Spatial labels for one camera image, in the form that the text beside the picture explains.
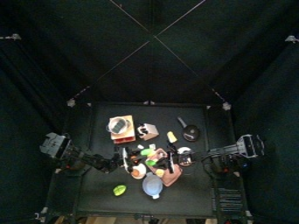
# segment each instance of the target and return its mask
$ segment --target black curtain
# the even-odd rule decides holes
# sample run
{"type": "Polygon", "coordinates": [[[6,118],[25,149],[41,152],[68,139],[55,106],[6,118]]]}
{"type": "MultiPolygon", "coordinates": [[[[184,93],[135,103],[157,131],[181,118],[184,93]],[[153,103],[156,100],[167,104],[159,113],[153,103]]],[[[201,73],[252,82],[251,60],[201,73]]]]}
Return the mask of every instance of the black curtain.
{"type": "Polygon", "coordinates": [[[0,222],[20,223],[45,205],[52,167],[39,146],[61,132],[67,105],[18,40],[0,39],[0,84],[0,222]]]}
{"type": "Polygon", "coordinates": [[[232,103],[297,24],[293,0],[113,2],[0,3],[65,101],[232,103]]]}
{"type": "Polygon", "coordinates": [[[251,212],[265,223],[299,220],[299,45],[289,44],[233,105],[237,136],[259,134],[245,187],[251,212]]]}

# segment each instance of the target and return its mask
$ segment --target black pot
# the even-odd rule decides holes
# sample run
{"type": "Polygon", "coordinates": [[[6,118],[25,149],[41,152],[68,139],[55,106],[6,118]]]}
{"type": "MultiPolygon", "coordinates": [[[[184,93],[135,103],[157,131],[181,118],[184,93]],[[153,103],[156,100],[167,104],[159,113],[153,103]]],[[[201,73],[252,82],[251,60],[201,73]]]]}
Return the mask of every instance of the black pot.
{"type": "Polygon", "coordinates": [[[181,127],[183,127],[183,131],[181,131],[183,138],[189,142],[195,142],[200,136],[199,128],[195,125],[187,125],[179,116],[177,116],[177,120],[180,121],[181,127]]]}

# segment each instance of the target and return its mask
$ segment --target black table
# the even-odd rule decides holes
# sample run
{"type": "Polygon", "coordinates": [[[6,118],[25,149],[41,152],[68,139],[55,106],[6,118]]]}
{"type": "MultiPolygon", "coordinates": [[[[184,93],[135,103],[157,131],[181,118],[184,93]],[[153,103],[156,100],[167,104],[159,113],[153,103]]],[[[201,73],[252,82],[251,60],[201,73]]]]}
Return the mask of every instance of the black table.
{"type": "MultiPolygon", "coordinates": [[[[104,158],[113,156],[113,142],[107,132],[108,119],[132,115],[135,127],[139,123],[156,126],[159,136],[144,141],[120,144],[135,149],[139,144],[148,148],[165,150],[167,132],[177,138],[176,148],[189,147],[196,157],[209,148],[235,143],[229,112],[221,105],[91,103],[69,109],[64,132],[79,147],[89,148],[88,153],[104,158]],[[191,143],[183,139],[183,126],[177,116],[187,124],[200,128],[200,139],[191,143]]],[[[152,199],[143,191],[143,180],[133,179],[124,168],[105,174],[89,168],[83,175],[53,174],[47,206],[49,215],[72,216],[132,216],[151,214],[155,217],[208,218],[213,217],[211,201],[211,178],[201,168],[201,162],[184,167],[176,182],[163,187],[159,199],[152,199]],[[116,197],[112,189],[125,185],[125,193],[116,197]]]]}

